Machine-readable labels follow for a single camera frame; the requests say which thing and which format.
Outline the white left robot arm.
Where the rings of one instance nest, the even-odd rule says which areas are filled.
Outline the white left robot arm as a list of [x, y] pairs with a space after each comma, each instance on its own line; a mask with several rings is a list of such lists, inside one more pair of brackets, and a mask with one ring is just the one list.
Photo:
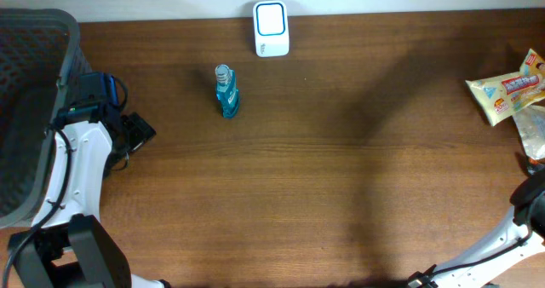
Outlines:
[[25, 287], [167, 287], [132, 273], [100, 223], [102, 181], [119, 161], [154, 137], [135, 113], [123, 114], [129, 91], [109, 73], [89, 72], [69, 85], [48, 132], [54, 162], [31, 227], [11, 235], [1, 285], [15, 272]]

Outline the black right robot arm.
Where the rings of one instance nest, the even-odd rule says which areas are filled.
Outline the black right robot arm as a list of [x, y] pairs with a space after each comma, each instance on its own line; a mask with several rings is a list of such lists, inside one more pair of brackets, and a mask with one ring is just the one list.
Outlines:
[[424, 273], [413, 274], [406, 287], [483, 287], [512, 266], [544, 252], [544, 173], [521, 183], [502, 221], [461, 255]]

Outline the silver triangular snack packet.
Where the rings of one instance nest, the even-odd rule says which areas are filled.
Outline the silver triangular snack packet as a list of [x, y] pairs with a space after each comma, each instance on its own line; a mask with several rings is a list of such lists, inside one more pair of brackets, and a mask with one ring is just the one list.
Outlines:
[[526, 170], [529, 175], [535, 175], [536, 173], [543, 171], [545, 168], [544, 159], [533, 159], [527, 157]]

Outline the teal mouthwash bottle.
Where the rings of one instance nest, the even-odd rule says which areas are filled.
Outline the teal mouthwash bottle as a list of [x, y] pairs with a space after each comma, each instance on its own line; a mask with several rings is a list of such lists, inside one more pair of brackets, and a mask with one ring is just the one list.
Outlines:
[[224, 118], [231, 119], [236, 116], [240, 104], [240, 95], [237, 87], [236, 73], [225, 64], [215, 69], [216, 97], [221, 104]]

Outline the yellow snack bag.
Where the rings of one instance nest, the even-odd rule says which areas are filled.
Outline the yellow snack bag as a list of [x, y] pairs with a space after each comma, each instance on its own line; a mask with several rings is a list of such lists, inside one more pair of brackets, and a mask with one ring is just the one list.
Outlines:
[[529, 49], [517, 72], [466, 80], [491, 126], [544, 99], [544, 59]]

